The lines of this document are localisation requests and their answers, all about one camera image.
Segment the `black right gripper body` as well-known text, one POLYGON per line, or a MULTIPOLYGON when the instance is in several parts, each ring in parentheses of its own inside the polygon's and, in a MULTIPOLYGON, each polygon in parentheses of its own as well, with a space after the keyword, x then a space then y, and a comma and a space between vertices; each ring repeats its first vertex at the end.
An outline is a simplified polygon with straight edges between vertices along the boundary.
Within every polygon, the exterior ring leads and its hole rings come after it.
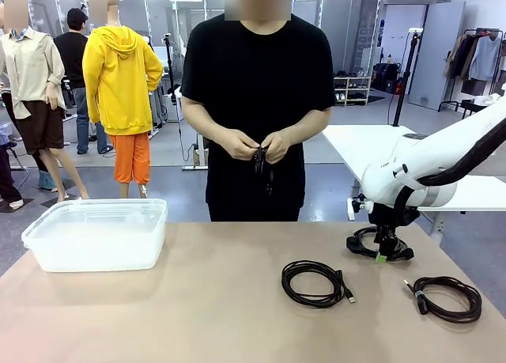
POLYGON ((396 212, 394 208, 374 202, 369 222, 376 226, 375 240, 396 237, 396 229, 411 224, 420 217, 416 207, 408 206, 396 212))

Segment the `person's left forearm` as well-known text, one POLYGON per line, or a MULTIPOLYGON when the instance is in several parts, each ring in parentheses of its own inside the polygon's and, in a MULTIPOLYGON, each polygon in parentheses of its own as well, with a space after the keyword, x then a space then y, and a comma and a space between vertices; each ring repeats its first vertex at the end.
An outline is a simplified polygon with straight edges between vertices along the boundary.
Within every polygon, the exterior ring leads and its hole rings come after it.
POLYGON ((299 122, 283 130, 290 146, 302 143, 316 136, 327 127, 332 107, 309 111, 299 122))

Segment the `person's right forearm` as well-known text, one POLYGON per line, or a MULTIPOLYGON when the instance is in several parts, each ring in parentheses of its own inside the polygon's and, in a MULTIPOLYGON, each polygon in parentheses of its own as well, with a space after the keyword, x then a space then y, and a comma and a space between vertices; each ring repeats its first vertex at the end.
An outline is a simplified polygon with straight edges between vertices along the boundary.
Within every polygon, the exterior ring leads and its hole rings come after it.
POLYGON ((210 141, 217 143, 227 152, 231 151, 230 147, 235 142, 234 134, 226 127, 216 123, 202 104, 183 97, 182 109, 186 121, 198 133, 210 141))

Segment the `person's left hand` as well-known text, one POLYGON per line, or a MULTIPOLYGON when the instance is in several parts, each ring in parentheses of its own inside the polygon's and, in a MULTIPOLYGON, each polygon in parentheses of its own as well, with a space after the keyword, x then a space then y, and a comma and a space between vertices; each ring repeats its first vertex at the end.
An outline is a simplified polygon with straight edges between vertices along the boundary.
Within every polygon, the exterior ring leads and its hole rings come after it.
POLYGON ((287 130, 275 131, 269 134, 261 143, 261 147, 266 149, 265 159, 269 164, 279 162, 286 155, 291 145, 290 135, 287 130))

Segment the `person's right hand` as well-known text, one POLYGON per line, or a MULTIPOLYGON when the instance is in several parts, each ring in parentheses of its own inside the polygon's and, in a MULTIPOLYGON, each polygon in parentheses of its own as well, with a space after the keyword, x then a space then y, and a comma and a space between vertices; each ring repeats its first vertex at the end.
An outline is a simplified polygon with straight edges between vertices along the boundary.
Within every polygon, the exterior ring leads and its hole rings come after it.
POLYGON ((222 147, 234 159, 249 161, 256 154, 260 144, 240 130, 226 129, 222 147))

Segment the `white shoe rack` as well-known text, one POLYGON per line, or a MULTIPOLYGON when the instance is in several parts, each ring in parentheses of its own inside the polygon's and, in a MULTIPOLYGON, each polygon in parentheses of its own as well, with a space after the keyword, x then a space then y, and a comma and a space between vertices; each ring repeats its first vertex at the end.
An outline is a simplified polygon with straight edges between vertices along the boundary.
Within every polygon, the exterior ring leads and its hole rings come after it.
POLYGON ((334 95, 337 105, 366 105, 371 86, 371 78, 366 76, 334 77, 334 95))

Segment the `black suitcases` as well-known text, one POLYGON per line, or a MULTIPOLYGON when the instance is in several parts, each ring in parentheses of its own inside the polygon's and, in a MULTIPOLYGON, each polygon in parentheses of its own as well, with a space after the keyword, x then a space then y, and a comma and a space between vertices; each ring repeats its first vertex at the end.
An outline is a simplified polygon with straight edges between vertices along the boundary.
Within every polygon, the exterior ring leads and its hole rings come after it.
POLYGON ((395 94, 400 80, 400 63, 378 63, 372 68, 371 88, 395 94))

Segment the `black pole stand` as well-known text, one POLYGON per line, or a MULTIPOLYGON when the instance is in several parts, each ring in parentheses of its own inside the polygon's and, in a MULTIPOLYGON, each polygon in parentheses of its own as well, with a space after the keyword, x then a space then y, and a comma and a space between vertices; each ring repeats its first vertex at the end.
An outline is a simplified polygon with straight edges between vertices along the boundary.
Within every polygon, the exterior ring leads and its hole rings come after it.
POLYGON ((398 95, 398 103, 397 103, 397 107, 395 110, 395 116, 394 116, 394 119, 392 122, 393 127, 399 126, 399 120, 400 120, 400 115, 402 112, 402 106, 403 106, 404 98, 406 95, 407 82, 410 78, 413 57, 415 55, 415 50, 416 50, 418 41, 421 37, 421 34, 423 33, 423 30, 424 30, 423 28, 410 28, 408 31, 408 33, 412 35, 412 39, 410 41, 410 50, 409 50, 408 58, 406 60, 406 69, 405 69, 403 76, 402 76, 401 90, 398 95))

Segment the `black clothes rack with garments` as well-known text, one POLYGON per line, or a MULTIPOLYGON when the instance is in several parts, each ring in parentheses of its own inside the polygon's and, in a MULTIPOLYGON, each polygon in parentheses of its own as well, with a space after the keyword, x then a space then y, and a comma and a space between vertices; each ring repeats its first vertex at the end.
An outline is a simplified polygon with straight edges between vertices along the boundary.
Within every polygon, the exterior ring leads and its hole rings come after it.
POLYGON ((446 58, 444 76, 450 83, 450 93, 438 109, 452 106, 469 111, 474 99, 492 89, 500 76, 500 61, 504 57, 506 37, 499 28, 468 28, 455 42, 446 58))

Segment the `person's black t-shirt torso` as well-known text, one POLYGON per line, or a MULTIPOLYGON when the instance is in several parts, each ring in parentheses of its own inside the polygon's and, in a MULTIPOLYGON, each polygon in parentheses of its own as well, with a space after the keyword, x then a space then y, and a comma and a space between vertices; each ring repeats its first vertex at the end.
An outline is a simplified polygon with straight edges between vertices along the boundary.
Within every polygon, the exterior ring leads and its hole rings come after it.
POLYGON ((210 219, 296 221, 305 196, 304 142, 290 146, 275 164, 266 161, 261 143, 309 111, 334 106, 324 32, 295 16, 264 24, 224 15, 203 21, 188 40, 180 92, 202 104, 219 125, 260 144, 252 159, 242 161, 206 138, 210 219))

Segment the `clear plastic storage container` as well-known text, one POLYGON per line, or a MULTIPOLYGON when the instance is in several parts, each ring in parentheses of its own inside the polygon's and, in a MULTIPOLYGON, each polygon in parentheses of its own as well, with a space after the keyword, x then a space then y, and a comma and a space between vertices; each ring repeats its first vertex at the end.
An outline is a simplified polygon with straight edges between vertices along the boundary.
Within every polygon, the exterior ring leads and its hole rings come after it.
POLYGON ((164 244, 163 199, 58 202, 21 234, 41 269, 52 273, 147 270, 164 244))

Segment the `mannequin in yellow hoodie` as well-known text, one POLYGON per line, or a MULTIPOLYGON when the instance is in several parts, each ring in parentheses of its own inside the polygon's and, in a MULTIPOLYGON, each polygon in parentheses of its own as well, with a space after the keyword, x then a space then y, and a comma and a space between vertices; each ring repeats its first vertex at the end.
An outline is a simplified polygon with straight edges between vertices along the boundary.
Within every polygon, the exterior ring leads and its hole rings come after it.
POLYGON ((129 195, 131 182, 141 198, 150 180, 149 134, 153 115, 149 93, 163 75, 163 65, 144 37, 119 20, 119 0, 89 0, 100 15, 82 61, 89 118, 104 128, 115 149, 114 178, 119 194, 129 195))

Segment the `background person in black cap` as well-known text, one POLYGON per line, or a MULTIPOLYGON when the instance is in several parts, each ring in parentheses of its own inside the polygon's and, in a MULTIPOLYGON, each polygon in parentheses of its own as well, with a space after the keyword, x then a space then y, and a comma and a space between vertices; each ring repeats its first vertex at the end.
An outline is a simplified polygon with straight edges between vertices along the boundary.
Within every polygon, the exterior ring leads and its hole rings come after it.
POLYGON ((87 20, 88 17, 82 9, 71 8, 66 16, 69 31, 54 39, 76 104, 78 155, 86 154, 89 150, 90 119, 82 69, 85 46, 88 41, 88 38, 83 34, 87 20))

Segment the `mannequin in beige shirt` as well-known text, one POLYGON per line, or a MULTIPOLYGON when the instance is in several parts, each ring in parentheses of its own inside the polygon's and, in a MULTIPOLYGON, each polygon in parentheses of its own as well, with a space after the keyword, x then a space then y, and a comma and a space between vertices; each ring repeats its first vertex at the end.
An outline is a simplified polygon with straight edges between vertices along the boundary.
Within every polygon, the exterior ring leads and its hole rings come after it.
POLYGON ((87 189, 64 150, 64 66, 53 38, 34 30, 28 18, 28 0, 3 0, 0 20, 6 34, 0 36, 0 72, 9 77, 13 113, 27 153, 40 155, 55 182, 58 200, 66 199, 60 168, 69 173, 81 198, 87 199, 87 189))

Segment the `white desk leg frame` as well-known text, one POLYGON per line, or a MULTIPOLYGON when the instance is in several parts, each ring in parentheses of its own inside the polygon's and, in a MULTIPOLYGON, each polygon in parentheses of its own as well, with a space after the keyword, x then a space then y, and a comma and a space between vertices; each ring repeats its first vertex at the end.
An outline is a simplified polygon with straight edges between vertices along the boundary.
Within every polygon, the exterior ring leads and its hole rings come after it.
POLYGON ((192 143, 187 151, 182 150, 183 162, 185 165, 181 167, 183 171, 203 171, 208 169, 207 153, 204 137, 197 134, 196 142, 192 143))

